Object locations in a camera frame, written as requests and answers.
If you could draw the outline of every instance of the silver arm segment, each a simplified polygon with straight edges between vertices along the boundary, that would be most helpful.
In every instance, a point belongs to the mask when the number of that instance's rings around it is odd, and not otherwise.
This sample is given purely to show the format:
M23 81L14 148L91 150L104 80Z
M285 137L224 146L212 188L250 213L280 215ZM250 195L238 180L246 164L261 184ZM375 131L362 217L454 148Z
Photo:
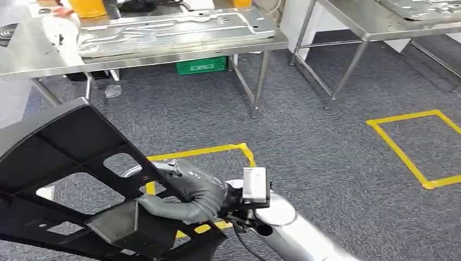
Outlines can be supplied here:
M250 228L285 261L361 261L333 242L301 216L285 198L271 192L269 208L255 210L256 218L272 228Z

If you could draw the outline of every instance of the metal panel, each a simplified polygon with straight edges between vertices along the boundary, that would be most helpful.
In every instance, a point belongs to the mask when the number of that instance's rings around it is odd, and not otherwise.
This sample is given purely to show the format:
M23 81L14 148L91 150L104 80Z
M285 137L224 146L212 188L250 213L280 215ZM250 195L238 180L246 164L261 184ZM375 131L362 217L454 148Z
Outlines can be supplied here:
M85 23L78 37L82 57L269 38L275 25L256 8L194 11L183 14L119 18Z
M411 20L461 19L460 0L380 0L380 3Z

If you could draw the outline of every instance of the stainless steel table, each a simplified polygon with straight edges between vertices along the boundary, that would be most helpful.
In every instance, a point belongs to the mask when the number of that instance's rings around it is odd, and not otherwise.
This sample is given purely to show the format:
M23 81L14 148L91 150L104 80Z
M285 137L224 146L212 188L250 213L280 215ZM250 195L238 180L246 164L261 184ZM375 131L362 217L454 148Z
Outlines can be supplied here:
M218 1L217 7L222 7L225 0ZM96 86L89 72L114 70L128 67L175 63L178 61L229 56L229 70L234 70L249 96L252 106L252 117L257 117L263 93L264 79L272 50L285 49L288 40L276 29L272 38L219 43L170 49L161 52L149 51L143 53L124 54L110 57L82 59L77 53L78 26L73 21L63 22L59 26L53 25L51 17L35 18L19 24L7 48L0 48L0 77L2 78L31 78L34 86L42 93L51 105L59 105L60 101L44 86L39 77L59 74L84 72L87 77L86 97L89 98L92 87ZM64 41L61 46L53 46L53 37L59 30L63 33ZM262 52L263 61L254 95L245 82L237 63L239 53Z
M307 29L311 14L314 10L314 5L320 3L325 9L332 13L345 26L349 27L360 40L338 41L327 43L314 43L310 45L302 45L302 39ZM450 34L461 32L461 21L454 19L443 20L426 20L426 21L411 21L406 20L398 14L390 11L380 5L376 0L311 0L308 11L304 18L301 28L301 33L293 52L290 65L297 64L303 66L314 79L322 86L325 92L330 96L331 100L326 104L325 108L330 109L334 101L337 99L338 93L346 85L347 80L351 76L353 70L360 61L368 44L373 41L386 41L396 39L413 39L420 36ZM333 91L327 84L315 73L315 71L300 57L298 54L301 48L313 48L331 45L344 44L360 44L356 53L347 68L342 80ZM451 69L446 63L434 56L431 52L424 49L414 41L411 44L428 55L431 59L445 67L451 73L461 78L461 75Z

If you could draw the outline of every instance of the white cable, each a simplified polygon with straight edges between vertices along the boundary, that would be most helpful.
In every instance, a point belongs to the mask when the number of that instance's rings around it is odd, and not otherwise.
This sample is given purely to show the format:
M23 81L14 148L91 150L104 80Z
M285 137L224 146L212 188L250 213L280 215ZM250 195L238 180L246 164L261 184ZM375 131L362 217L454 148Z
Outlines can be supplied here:
M271 14L271 13L277 11L280 8L280 5L282 5L282 0L278 0L276 6L272 10L267 11L267 14Z

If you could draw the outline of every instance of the cable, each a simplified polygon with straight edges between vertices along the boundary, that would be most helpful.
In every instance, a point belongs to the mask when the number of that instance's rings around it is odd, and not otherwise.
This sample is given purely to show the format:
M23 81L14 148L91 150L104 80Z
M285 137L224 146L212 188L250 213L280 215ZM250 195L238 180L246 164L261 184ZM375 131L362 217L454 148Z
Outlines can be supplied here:
M248 250L248 252L252 255L254 255L254 257L258 258L260 261L267 261L266 259L262 258L260 255L256 254L256 252L254 252L245 242L244 240L242 239L242 237L240 236L240 233L239 233L239 228L237 226L237 223L234 221L232 222L232 227L234 228L234 232L235 232L235 235L237 236L237 239L239 239L240 243L244 246L244 248L246 248L246 250Z
M267 14L271 14L271 13L277 11L280 8L280 5L282 5L282 0L278 0L276 6L272 10L267 11Z

